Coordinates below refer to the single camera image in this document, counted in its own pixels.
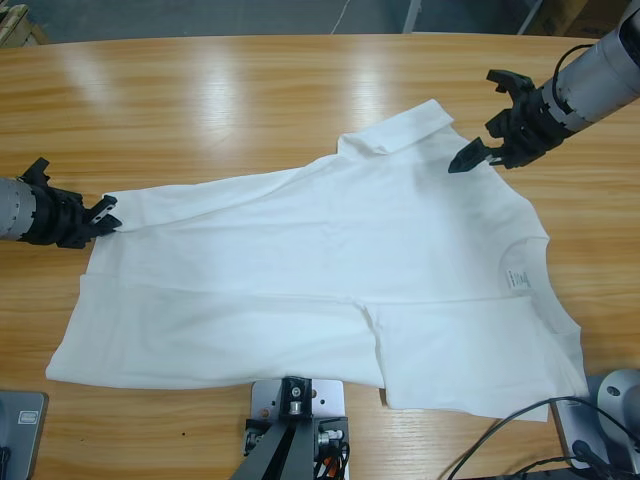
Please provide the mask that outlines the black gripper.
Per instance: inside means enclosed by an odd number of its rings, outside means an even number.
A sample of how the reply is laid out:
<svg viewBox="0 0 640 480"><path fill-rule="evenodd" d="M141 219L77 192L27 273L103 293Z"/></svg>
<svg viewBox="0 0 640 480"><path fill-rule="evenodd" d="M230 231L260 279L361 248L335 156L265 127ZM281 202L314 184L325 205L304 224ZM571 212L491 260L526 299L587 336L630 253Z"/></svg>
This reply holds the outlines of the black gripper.
<svg viewBox="0 0 640 480"><path fill-rule="evenodd" d="M491 148L489 163L492 166L524 167L574 135L551 115L542 87L498 84L496 91L508 93L513 105L486 123L490 136L503 140L500 147ZM451 160L448 173L469 172L485 158L486 145L475 138Z"/></svg>
<svg viewBox="0 0 640 480"><path fill-rule="evenodd" d="M114 233L122 222L111 214L117 199L105 195L87 209L81 194L52 187L31 186L35 211L24 241L33 245L83 249L92 239Z"/></svg>

